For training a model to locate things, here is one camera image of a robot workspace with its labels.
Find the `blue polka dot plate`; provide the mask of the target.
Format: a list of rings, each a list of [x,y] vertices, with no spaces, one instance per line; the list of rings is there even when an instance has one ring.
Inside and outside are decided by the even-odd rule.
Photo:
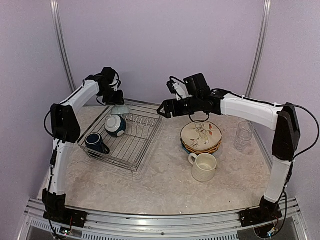
[[[189,151],[183,144],[181,144],[182,149],[189,155],[193,152]]]

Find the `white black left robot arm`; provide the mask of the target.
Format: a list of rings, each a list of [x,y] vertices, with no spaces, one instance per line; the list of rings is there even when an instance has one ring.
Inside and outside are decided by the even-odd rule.
[[[42,192],[42,201],[50,218],[61,223],[70,218],[70,211],[65,207],[67,160],[81,135],[78,112],[94,96],[102,98],[106,105],[124,105],[120,85],[119,74],[111,67],[104,67],[100,73],[85,78],[65,100],[50,107],[47,116],[51,121],[49,135],[53,138],[53,150],[49,178]]]

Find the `cream plate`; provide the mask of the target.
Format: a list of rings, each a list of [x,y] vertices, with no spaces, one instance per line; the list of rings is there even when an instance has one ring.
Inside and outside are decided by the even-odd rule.
[[[204,150],[222,140],[221,130],[212,122],[190,122],[183,127],[180,138],[192,148]]]

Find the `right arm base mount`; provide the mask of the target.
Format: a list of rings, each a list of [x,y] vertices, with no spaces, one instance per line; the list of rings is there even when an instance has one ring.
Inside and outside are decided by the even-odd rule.
[[[253,225],[259,225],[280,219],[283,215],[281,210],[278,208],[273,213],[268,211],[263,213],[260,207],[257,208],[247,208],[238,213],[241,226],[249,227]]]

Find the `dark teal bowl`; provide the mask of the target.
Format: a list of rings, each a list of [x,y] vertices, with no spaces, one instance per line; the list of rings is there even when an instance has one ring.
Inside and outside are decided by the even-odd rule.
[[[112,137],[122,136],[126,128],[126,121],[119,115],[107,116],[105,119],[104,129]]]

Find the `wire dish rack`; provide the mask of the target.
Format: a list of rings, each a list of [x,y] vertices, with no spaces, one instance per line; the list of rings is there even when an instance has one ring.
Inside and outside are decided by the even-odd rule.
[[[155,103],[127,99],[126,104],[129,113],[122,116],[126,121],[126,130],[122,136],[113,137],[106,132],[104,125],[106,118],[111,115],[112,107],[104,106],[103,111],[78,139],[77,144],[89,157],[107,166],[134,173],[146,160],[163,118],[157,114],[159,106]],[[110,153],[102,154],[86,147],[85,138],[91,133],[102,136],[103,143],[110,149]]]

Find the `light blue patterned bowl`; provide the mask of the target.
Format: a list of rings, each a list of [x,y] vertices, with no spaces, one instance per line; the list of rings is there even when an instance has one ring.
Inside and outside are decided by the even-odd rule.
[[[111,115],[127,115],[130,113],[130,109],[127,105],[115,105],[112,107],[110,114]]]

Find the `yellow polka dot plate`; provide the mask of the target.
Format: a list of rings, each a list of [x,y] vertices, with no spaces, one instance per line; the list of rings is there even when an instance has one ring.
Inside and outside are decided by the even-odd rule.
[[[194,150],[194,149],[189,149],[187,148],[190,152],[193,152],[194,154],[203,154],[203,153],[207,153],[207,154],[211,154],[211,153],[215,153],[218,151],[219,149],[219,146],[218,147],[214,147],[212,149],[209,149],[209,150]]]

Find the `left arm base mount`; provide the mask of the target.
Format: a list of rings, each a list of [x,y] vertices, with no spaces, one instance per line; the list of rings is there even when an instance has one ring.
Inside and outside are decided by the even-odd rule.
[[[71,227],[84,228],[88,213],[81,210],[65,208],[62,212],[45,211],[43,217],[52,222]]]

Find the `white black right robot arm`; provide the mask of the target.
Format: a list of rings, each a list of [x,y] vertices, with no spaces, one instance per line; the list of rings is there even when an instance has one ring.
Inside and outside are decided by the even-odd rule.
[[[190,116],[196,112],[226,115],[254,122],[274,131],[273,163],[266,191],[259,207],[241,211],[240,217],[243,220],[252,217],[259,222],[266,222],[274,217],[281,218],[279,201],[290,181],[294,155],[301,137],[295,108],[288,103],[281,106],[237,96],[224,89],[211,89],[201,73],[184,78],[188,94],[183,96],[184,91],[175,80],[171,76],[167,82],[167,87],[175,98],[162,102],[157,109],[159,115],[167,119]]]

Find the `cream ribbed mug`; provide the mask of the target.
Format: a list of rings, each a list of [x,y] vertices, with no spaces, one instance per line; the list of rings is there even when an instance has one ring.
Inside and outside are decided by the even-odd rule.
[[[198,182],[208,182],[214,178],[218,161],[212,154],[190,153],[188,161],[192,165],[191,174]]]

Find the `dark blue mug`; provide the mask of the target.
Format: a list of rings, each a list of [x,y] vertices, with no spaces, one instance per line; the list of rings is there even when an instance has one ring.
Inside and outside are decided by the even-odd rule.
[[[110,153],[109,147],[104,143],[102,136],[97,132],[90,133],[85,137],[85,146],[102,154]]]

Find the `clear glass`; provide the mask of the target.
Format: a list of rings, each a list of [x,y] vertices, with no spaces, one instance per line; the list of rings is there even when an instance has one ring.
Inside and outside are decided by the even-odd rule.
[[[249,121],[241,121],[236,135],[243,141],[250,141],[253,137],[253,124]]]
[[[235,136],[233,147],[237,151],[243,151],[251,142],[252,136]]]

